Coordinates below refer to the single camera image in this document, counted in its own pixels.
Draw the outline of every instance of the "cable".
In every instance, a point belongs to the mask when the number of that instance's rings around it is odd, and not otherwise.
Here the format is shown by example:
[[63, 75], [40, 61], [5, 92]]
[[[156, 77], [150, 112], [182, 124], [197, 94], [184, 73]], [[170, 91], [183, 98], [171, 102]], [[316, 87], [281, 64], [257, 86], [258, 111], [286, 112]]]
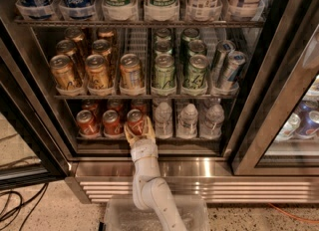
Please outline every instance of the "cable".
[[272, 203], [268, 203], [268, 205], [270, 205], [272, 208], [276, 209], [277, 211], [279, 211], [280, 213], [289, 216], [290, 218], [293, 218], [295, 220], [298, 220], [300, 222], [306, 222], [306, 223], [310, 223], [310, 224], [319, 224], [319, 220], [311, 220], [311, 219], [305, 219], [305, 218], [300, 218], [296, 215], [293, 215], [289, 212], [284, 211], [283, 209], [273, 205]]

